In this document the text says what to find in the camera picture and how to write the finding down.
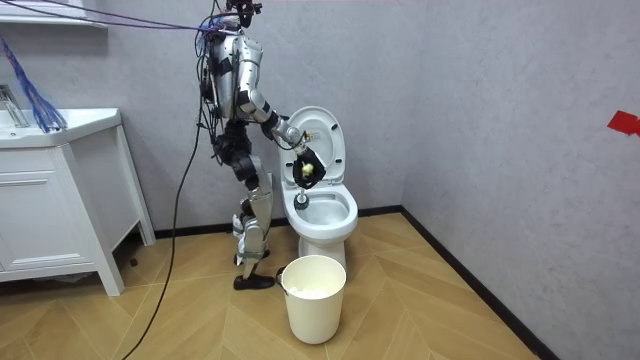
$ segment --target humanoid robot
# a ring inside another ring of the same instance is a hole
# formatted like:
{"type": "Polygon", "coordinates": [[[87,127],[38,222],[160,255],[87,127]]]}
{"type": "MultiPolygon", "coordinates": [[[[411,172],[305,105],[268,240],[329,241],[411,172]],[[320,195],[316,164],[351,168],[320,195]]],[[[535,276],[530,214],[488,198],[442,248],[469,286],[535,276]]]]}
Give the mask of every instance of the humanoid robot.
{"type": "MultiPolygon", "coordinates": [[[[273,191],[260,158],[251,153],[246,126],[258,123],[268,139],[276,142],[281,139],[288,144],[288,150],[296,153],[293,175],[301,188],[313,187],[325,175],[324,164],[305,144],[306,134],[290,126],[287,118],[278,115],[258,90],[262,47],[247,37],[242,28],[249,27],[252,15],[259,14],[261,7],[252,0],[228,0],[226,10],[240,14],[233,19],[239,25],[208,33],[204,39],[208,42],[208,77],[200,88],[225,123],[224,133],[213,140],[213,145],[222,163],[233,169],[238,181],[244,182],[249,191],[241,201],[239,214],[233,215],[233,232],[238,238],[234,262],[236,265],[244,262],[243,275],[234,281],[236,290],[264,289],[275,284],[273,277],[255,273],[258,262],[268,256],[273,191]]],[[[304,207],[308,198],[302,195],[300,199],[302,203],[298,205],[304,207]]]]}

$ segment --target white toilet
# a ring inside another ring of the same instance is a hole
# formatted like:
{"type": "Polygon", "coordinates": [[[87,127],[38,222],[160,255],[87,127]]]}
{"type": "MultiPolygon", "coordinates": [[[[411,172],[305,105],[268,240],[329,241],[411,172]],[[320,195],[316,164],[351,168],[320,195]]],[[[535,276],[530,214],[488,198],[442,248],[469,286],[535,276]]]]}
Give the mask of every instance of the white toilet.
{"type": "Polygon", "coordinates": [[[280,179],[284,208],[291,227],[300,235],[298,255],[325,255],[337,260],[346,269],[344,241],[358,222],[358,205],[344,186],[344,136],[336,118],[326,109],[308,106],[296,111],[289,124],[311,135],[307,141],[326,165],[324,179],[305,190],[309,206],[294,207],[300,187],[293,180],[293,151],[280,149],[280,179]]]}

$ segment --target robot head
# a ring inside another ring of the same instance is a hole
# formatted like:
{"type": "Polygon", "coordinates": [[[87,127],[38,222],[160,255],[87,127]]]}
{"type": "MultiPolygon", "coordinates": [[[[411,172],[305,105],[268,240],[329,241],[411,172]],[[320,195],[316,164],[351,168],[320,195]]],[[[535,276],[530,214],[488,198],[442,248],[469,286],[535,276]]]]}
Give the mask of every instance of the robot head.
{"type": "Polygon", "coordinates": [[[254,4],[253,0],[227,0],[227,11],[236,9],[240,15],[240,26],[248,28],[254,14],[260,14],[262,4],[254,4]]]}

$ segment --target gray wall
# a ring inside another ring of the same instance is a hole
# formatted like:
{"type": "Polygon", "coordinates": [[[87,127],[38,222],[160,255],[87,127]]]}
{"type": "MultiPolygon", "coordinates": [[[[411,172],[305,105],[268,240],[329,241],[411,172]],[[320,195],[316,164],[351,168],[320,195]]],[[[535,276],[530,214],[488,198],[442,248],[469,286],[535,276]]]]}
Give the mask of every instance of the gray wall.
{"type": "MultiPolygon", "coordinates": [[[[107,11],[197,25],[210,0],[103,0],[107,11]]],[[[422,4],[270,2],[248,34],[265,49],[260,86],[281,113],[329,109],[347,142],[346,185],[360,208],[399,204],[402,127],[414,116],[419,33],[394,19],[419,18],[422,4]],[[381,21],[387,21],[385,29],[381,21]]],[[[3,25],[31,80],[60,107],[119,107],[156,229],[171,226],[174,193],[194,139],[197,84],[193,33],[111,27],[3,25]]],[[[13,81],[0,65],[0,81],[13,81]]],[[[19,92],[13,82],[14,92],[19,92]]],[[[278,174],[277,148],[254,129],[254,152],[278,174]]],[[[229,222],[246,193],[229,168],[210,160],[207,139],[182,197],[179,226],[229,222]]],[[[284,216],[276,194],[274,216],[284,216]]]]}
{"type": "Polygon", "coordinates": [[[640,2],[426,14],[403,204],[562,359],[640,358],[640,2]]]}

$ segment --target wooden floor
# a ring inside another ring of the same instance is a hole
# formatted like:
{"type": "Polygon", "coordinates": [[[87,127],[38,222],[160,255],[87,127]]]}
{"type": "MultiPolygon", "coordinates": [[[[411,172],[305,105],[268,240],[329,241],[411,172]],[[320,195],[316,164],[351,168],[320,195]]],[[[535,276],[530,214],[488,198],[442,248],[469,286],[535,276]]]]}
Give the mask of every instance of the wooden floor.
{"type": "MultiPolygon", "coordinates": [[[[273,228],[258,272],[293,260],[297,238],[273,228]]],[[[0,359],[122,358],[160,296],[169,245],[121,245],[120,297],[107,297],[95,276],[0,284],[0,359]]],[[[164,302],[131,359],[536,359],[400,214],[359,219],[340,328],[324,345],[292,335],[280,288],[232,290],[234,248],[229,234],[178,240],[164,302]]]]}

